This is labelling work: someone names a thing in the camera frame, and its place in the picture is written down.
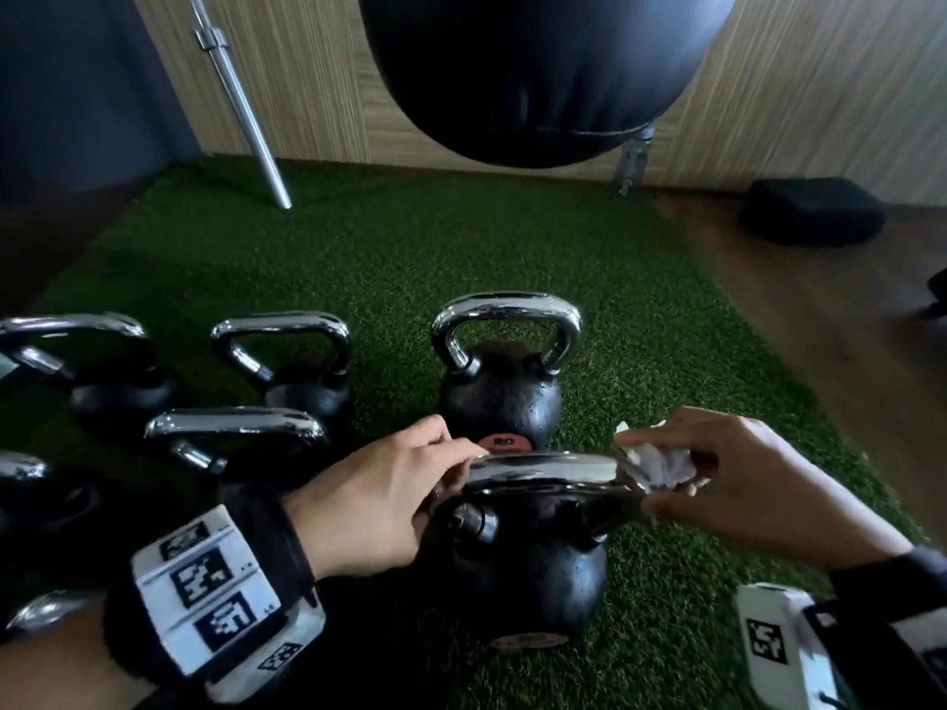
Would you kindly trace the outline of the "green artificial turf mat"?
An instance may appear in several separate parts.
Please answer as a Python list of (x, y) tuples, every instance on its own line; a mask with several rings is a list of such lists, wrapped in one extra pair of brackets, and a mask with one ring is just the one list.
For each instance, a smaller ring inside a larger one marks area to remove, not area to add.
[[(228, 317), (325, 310), (353, 336), (364, 443), (435, 410), (443, 364), (430, 324), (471, 292), (550, 292), (583, 314), (563, 369), (558, 447), (608, 452), (615, 426), (679, 405), (757, 417), (915, 540), (925, 533), (814, 393), (775, 356), (651, 202), (526, 177), (290, 165), (281, 211), (255, 166), (174, 166), (54, 277), (28, 309), (140, 321), (201, 405), (255, 394), (209, 348)], [(607, 545), (591, 628), (551, 651), (500, 654), (427, 592), (417, 567), (325, 583), (314, 644), (248, 710), (762, 710), (733, 600), (769, 581), (832, 595), (819, 572), (662, 523)]]

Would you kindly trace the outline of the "person's right hand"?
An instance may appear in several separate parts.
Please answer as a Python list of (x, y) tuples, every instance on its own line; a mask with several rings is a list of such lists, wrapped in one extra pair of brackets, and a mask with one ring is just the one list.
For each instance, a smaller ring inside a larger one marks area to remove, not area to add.
[(761, 420), (680, 407), (662, 426), (626, 429), (616, 443), (687, 450), (713, 524), (681, 524), (742, 549), (833, 572), (892, 560), (915, 544)]

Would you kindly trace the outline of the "person's left hand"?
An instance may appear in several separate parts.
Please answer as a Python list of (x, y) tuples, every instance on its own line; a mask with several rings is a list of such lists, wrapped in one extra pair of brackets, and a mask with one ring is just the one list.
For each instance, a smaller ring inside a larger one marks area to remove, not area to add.
[(487, 455), (453, 438), (441, 416), (375, 440), (285, 497), (282, 507), (314, 579), (368, 576), (409, 565), (429, 522), (423, 502), (446, 475), (463, 485)]

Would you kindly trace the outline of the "black punching bag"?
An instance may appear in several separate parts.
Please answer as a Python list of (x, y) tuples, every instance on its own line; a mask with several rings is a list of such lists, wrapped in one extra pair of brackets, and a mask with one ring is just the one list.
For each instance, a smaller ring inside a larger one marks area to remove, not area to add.
[(737, 0), (358, 0), (385, 88), (475, 162), (571, 166), (621, 147), (692, 82)]

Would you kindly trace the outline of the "black foam cushion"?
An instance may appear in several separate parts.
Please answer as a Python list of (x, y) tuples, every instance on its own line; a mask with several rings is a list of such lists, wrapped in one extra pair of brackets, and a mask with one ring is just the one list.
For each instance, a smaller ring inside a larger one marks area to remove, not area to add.
[(887, 217), (882, 201), (846, 177), (767, 177), (749, 187), (739, 220), (775, 244), (838, 248), (876, 238)]

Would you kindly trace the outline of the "black kettlebell with chrome handle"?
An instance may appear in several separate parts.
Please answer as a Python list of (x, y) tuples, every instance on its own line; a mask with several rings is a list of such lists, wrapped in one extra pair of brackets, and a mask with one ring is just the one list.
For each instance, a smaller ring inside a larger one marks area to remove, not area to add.
[(593, 620), (608, 536), (639, 517), (645, 494), (627, 458), (488, 454), (435, 509), (421, 564), (441, 607), (482, 643), (564, 645)]

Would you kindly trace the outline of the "white cloth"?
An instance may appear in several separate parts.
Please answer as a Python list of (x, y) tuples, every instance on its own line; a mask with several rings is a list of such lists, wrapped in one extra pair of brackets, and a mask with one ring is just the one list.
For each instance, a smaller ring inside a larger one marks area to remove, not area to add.
[(616, 446), (617, 482), (640, 497), (674, 492), (699, 480), (687, 450), (662, 449), (651, 443)]

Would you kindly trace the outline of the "silver metal fitting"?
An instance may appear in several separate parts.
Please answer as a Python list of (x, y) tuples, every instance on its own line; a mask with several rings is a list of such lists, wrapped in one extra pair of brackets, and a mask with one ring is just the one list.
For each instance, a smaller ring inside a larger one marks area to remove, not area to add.
[(643, 184), (655, 133), (656, 127), (651, 123), (641, 130), (636, 130), (634, 135), (622, 144), (615, 172), (615, 184), (622, 198), (628, 198), (633, 190)]

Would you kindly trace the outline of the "group of black kettlebells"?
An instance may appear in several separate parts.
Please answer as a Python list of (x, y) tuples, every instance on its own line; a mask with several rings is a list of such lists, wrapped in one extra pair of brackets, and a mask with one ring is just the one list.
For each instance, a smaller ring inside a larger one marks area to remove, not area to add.
[[(547, 449), (562, 418), (559, 375), (582, 333), (580, 312), (550, 294), (471, 294), (448, 304), (432, 324), (432, 345), (446, 367), (437, 412), (451, 435), (513, 435)], [(251, 476), (261, 453), (281, 452), (286, 469), (271, 484), (286, 489), (303, 479), (303, 462), (313, 470), (330, 464), (354, 414), (346, 322), (316, 310), (255, 314), (220, 321), (210, 341), (262, 406), (183, 408), (179, 377), (129, 316), (0, 321), (0, 352), (62, 382), (93, 435), (177, 438), (174, 453), (231, 482), (240, 472)]]

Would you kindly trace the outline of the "silver steel barbell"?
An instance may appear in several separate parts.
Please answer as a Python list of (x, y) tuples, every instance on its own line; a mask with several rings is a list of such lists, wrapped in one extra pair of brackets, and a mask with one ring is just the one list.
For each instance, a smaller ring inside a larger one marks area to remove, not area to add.
[(266, 178), (276, 204), (282, 210), (289, 210), (292, 203), (288, 189), (243, 88), (243, 82), (230, 54), (226, 34), (211, 21), (204, 0), (188, 1), (196, 19), (194, 34), (198, 44), (212, 61), (234, 116)]

